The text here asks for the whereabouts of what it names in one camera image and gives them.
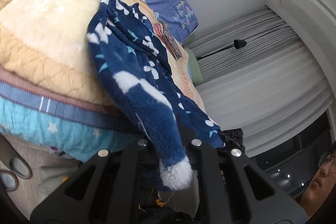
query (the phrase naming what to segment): white pom-pom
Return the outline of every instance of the white pom-pom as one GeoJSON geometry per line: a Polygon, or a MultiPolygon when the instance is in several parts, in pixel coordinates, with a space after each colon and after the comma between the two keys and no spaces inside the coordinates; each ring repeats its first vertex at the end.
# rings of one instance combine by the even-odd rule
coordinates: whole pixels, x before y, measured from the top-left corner
{"type": "Polygon", "coordinates": [[[193,182],[193,170],[187,156],[180,162],[165,168],[160,161],[160,175],[162,183],[171,190],[183,190],[193,182]]]}

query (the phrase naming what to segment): green pillow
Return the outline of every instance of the green pillow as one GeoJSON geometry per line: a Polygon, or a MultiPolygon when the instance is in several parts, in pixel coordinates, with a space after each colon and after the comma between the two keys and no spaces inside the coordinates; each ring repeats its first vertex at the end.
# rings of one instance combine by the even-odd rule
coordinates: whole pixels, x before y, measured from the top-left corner
{"type": "Polygon", "coordinates": [[[189,54],[188,66],[191,69],[192,81],[194,84],[203,82],[203,77],[198,66],[196,57],[191,49],[185,48],[186,52],[189,54]]]}

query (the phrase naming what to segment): silver screw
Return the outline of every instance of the silver screw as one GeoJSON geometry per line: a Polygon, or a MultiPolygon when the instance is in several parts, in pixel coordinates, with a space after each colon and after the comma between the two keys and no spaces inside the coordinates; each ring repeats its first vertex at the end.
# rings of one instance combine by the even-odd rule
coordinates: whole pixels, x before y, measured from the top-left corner
{"type": "Polygon", "coordinates": [[[193,139],[193,140],[191,141],[191,144],[194,145],[194,146],[201,146],[202,141],[199,140],[199,139],[193,139]]]}
{"type": "Polygon", "coordinates": [[[109,154],[109,151],[107,149],[102,149],[98,151],[99,157],[106,157],[109,154]]]}
{"type": "Polygon", "coordinates": [[[148,145],[148,141],[146,139],[140,139],[140,140],[138,140],[138,145],[146,146],[146,145],[148,145]]]}
{"type": "Polygon", "coordinates": [[[238,148],[235,148],[231,150],[231,155],[234,157],[240,157],[242,155],[242,152],[238,148]]]}

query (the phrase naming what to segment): fleece fabric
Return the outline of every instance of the fleece fabric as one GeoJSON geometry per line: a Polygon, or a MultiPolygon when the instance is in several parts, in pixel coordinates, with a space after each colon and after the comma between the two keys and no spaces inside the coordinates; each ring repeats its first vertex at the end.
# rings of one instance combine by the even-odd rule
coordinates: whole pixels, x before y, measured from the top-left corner
{"type": "Polygon", "coordinates": [[[87,38],[95,70],[118,108],[153,142],[163,185],[187,188],[192,170],[176,124],[192,128],[202,141],[221,147],[219,126],[184,96],[171,78],[165,45],[151,22],[120,0],[101,0],[88,25],[87,38]]]}

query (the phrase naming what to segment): eyeglasses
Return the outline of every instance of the eyeglasses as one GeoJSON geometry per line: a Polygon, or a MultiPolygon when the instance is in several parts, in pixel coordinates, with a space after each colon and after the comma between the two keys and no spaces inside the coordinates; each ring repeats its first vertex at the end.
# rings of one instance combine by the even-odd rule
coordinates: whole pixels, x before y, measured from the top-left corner
{"type": "Polygon", "coordinates": [[[322,155],[319,161],[319,168],[322,168],[323,165],[328,164],[331,162],[331,168],[330,171],[333,174],[336,174],[336,162],[335,162],[335,156],[333,156],[331,153],[326,152],[322,155]]]}

